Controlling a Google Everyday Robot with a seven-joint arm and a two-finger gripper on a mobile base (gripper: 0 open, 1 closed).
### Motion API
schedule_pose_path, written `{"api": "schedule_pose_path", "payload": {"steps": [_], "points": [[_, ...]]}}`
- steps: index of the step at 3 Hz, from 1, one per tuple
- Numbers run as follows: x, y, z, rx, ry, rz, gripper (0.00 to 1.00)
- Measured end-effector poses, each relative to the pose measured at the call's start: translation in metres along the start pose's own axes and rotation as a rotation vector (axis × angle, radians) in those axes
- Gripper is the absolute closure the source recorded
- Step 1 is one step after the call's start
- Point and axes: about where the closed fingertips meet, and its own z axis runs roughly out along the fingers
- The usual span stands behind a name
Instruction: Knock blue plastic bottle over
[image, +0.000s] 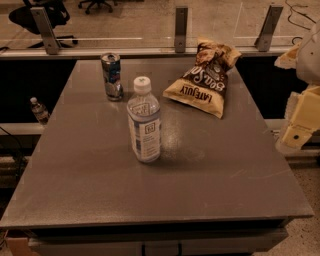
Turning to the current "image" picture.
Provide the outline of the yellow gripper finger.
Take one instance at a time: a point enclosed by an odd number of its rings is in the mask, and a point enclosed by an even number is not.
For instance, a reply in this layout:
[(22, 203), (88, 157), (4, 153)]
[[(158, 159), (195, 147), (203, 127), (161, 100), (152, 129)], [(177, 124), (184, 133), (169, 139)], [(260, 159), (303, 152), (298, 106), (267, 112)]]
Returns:
[(295, 69), (300, 45), (301, 43), (297, 43), (292, 46), (288, 51), (276, 59), (274, 65), (281, 69)]
[(280, 143), (300, 149), (320, 129), (320, 86), (309, 85), (303, 92), (292, 92), (285, 110), (286, 123)]

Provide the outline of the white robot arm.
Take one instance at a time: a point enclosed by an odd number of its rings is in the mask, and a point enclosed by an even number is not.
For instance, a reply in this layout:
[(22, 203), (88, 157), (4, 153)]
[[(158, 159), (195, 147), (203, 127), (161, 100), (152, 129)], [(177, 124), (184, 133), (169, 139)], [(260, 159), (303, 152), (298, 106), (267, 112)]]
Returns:
[(282, 153), (300, 150), (320, 129), (320, 21), (275, 61), (282, 69), (295, 69), (298, 79), (307, 83), (302, 93), (292, 92), (285, 109), (285, 121), (276, 142)]

